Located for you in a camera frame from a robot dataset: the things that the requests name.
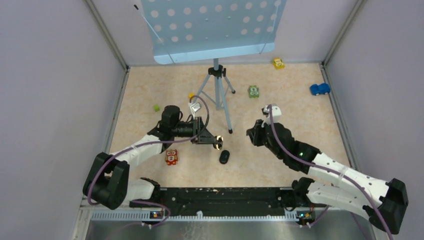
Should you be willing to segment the earbuds case base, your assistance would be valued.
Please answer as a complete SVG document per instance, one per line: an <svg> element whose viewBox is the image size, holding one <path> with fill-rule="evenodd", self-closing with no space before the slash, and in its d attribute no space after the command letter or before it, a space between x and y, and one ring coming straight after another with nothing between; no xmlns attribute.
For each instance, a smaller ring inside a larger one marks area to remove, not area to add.
<svg viewBox="0 0 424 240"><path fill-rule="evenodd" d="M223 148L223 137L222 136L220 136L220 135L216 136L213 147L218 151L220 151Z"/></svg>

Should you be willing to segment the black earbuds charging case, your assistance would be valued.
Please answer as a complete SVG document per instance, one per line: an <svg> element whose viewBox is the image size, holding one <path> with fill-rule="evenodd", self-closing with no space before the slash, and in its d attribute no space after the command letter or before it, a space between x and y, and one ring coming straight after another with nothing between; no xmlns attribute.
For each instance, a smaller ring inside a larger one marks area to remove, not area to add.
<svg viewBox="0 0 424 240"><path fill-rule="evenodd" d="M223 150L223 151L221 152L220 156L219 156L219 162L220 162L222 165L225 165L225 164L227 164L227 163L228 163L229 158L230 158L230 152L229 152L228 150Z"/></svg>

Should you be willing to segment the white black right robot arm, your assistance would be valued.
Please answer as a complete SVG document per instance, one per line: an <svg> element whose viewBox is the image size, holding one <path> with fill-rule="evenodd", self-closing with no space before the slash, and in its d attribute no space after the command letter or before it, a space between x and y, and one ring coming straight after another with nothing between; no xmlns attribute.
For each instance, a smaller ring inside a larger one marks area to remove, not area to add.
<svg viewBox="0 0 424 240"><path fill-rule="evenodd" d="M307 175L292 184L297 205L330 205L367 219L381 231L399 234L409 204L403 181L373 178L343 165L294 139L278 122L270 125L258 119L246 135L254 146L266 147L290 169Z"/></svg>

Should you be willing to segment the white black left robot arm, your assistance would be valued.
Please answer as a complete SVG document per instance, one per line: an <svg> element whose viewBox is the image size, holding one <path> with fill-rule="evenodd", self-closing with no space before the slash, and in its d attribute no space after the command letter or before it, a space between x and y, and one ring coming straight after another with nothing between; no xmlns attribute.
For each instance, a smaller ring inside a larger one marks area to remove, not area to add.
<svg viewBox="0 0 424 240"><path fill-rule="evenodd" d="M160 202L160 193L148 180L129 184L130 171L149 158L162 154L174 143L190 141L196 145L212 145L220 150L223 138L212 135L200 116L182 120L178 106L164 108L161 119L144 137L116 153L98 153L85 180L82 193L90 205L117 209L123 202L141 199L147 206Z"/></svg>

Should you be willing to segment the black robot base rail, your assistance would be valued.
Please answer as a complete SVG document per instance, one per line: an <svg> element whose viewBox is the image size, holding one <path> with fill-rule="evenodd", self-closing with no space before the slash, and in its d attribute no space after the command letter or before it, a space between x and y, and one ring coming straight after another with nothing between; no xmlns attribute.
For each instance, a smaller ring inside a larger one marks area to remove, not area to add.
<svg viewBox="0 0 424 240"><path fill-rule="evenodd" d="M282 216L295 210L324 207L295 196L288 187L168 187L154 190L149 203L168 207L173 217Z"/></svg>

